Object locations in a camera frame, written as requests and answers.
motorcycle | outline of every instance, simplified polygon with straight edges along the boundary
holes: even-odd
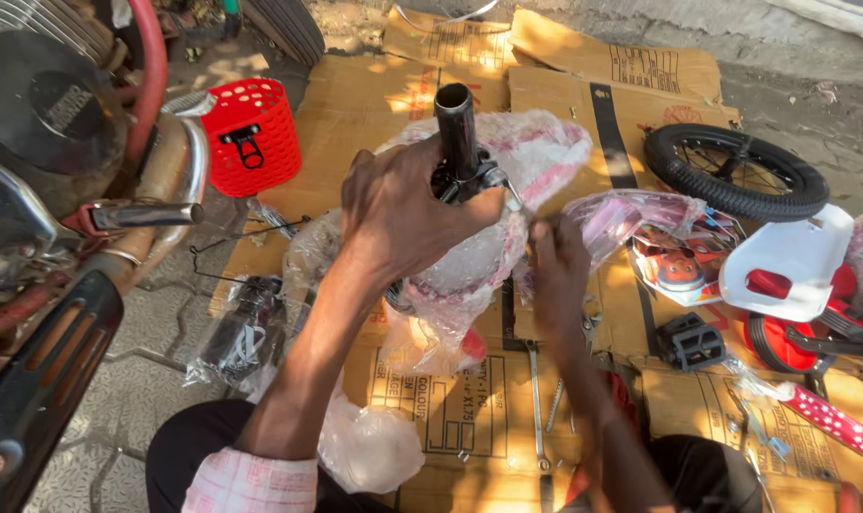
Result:
[[[63,0],[20,4],[0,0],[0,511],[26,503],[118,330],[121,297],[202,221],[209,171],[193,110],[162,108],[149,0],[130,0],[140,87],[118,83],[125,48],[93,19]]]

concrete ground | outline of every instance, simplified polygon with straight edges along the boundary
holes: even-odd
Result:
[[[379,47],[381,9],[326,2],[311,3],[311,8],[328,46],[341,48],[331,51]],[[828,103],[815,87],[817,79],[740,64],[721,67],[724,100],[741,110],[745,130],[801,155],[826,176],[834,203],[861,214],[863,87],[838,82],[837,101]],[[170,92],[259,74],[279,78],[297,106],[307,72],[255,29],[246,29],[238,41],[207,50],[197,63],[175,63]],[[209,323],[206,307],[217,283],[193,273],[189,248],[238,233],[247,216],[243,200],[211,187],[203,206],[206,221],[126,298],[118,336],[38,483],[28,513],[146,511],[144,461],[155,430],[179,410],[229,393],[221,385],[182,387],[184,365]],[[199,270],[219,274],[233,246],[225,243],[200,255]]]

black pedal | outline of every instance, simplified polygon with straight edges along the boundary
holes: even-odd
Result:
[[[694,312],[666,323],[656,330],[663,361],[684,372],[699,371],[726,358],[722,334]]]

red plastic basket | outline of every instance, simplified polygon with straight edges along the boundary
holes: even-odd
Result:
[[[202,121],[214,187],[229,196],[249,196],[298,173],[302,155],[282,84],[245,78],[209,92],[216,106]]]

black trousers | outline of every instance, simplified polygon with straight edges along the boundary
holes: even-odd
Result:
[[[240,400],[204,402],[171,417],[147,452],[147,497],[151,513],[177,513],[197,468],[212,453],[231,446],[254,411]],[[647,447],[682,509],[694,513],[761,511],[761,490],[745,458],[727,446],[699,437],[663,437]],[[631,476],[636,487],[637,476]],[[589,511],[585,494],[562,511]],[[369,494],[349,495],[318,468],[317,504],[322,512],[388,513],[394,509]]]

